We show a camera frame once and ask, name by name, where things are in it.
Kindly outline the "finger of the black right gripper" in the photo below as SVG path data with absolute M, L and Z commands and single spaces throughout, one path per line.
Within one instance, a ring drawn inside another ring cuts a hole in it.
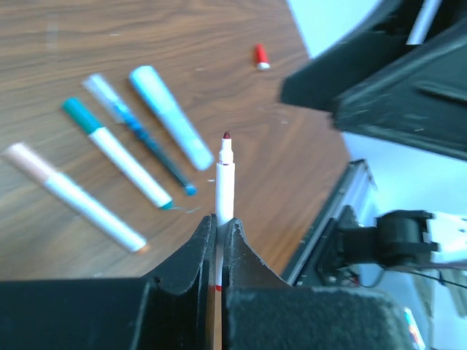
M 422 1 L 381 1 L 363 22 L 310 63 L 285 78 L 284 104 L 330 112 L 339 97 L 359 84 L 402 77 L 466 28 L 466 2 L 442 1 L 422 44 L 407 44 Z
M 346 90 L 333 125 L 460 160 L 466 159 L 466 22 Z

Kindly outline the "white pen with teal tip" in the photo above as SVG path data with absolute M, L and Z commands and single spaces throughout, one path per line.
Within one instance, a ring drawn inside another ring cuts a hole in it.
M 154 206 L 163 210 L 172 207 L 173 199 L 170 194 L 151 177 L 109 129 L 78 98 L 68 98 L 63 102 L 62 108 Z

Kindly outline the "white pen with pink tip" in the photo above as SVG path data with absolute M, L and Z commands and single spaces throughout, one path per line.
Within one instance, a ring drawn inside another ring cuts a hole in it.
M 234 152 L 230 131 L 223 134 L 220 144 L 215 178 L 215 215 L 216 215 L 216 262 L 215 289 L 223 290 L 223 250 L 229 222 L 234 218 L 235 196 Z

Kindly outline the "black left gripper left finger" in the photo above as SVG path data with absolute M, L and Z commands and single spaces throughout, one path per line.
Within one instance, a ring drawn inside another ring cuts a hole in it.
M 3 349 L 210 349 L 214 215 L 140 277 L 4 281 Z

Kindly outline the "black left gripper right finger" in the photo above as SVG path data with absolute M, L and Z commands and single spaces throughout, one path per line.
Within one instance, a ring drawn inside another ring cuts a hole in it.
M 247 243 L 241 220 L 225 236 L 223 349 L 413 349 L 402 307 L 369 289 L 293 287 Z

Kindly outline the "light blue pen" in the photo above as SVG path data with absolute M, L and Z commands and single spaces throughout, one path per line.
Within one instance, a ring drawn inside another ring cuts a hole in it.
M 214 155 L 157 71 L 152 66 L 140 66 L 128 79 L 193 167 L 198 171 L 210 168 Z

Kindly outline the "white pen with orange tip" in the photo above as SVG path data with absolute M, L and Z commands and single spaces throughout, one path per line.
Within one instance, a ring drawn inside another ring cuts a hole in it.
M 150 249 L 145 237 L 128 226 L 67 175 L 48 163 L 27 144 L 16 143 L 8 146 L 2 152 L 2 157 L 128 252 L 142 254 Z

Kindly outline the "red pen cap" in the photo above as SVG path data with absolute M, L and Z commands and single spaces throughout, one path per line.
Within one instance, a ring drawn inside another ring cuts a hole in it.
M 255 49 L 255 65 L 256 68 L 260 71 L 265 71 L 270 69 L 269 57 L 266 52 L 266 49 L 262 44 L 256 44 Z

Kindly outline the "blue patterned pen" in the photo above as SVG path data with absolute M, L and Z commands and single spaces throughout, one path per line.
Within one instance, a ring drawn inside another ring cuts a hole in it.
M 106 109 L 118 124 L 124 124 L 177 180 L 185 193 L 193 196 L 196 186 L 183 174 L 163 147 L 153 138 L 128 104 L 101 74 L 91 74 L 82 81 L 82 86 Z

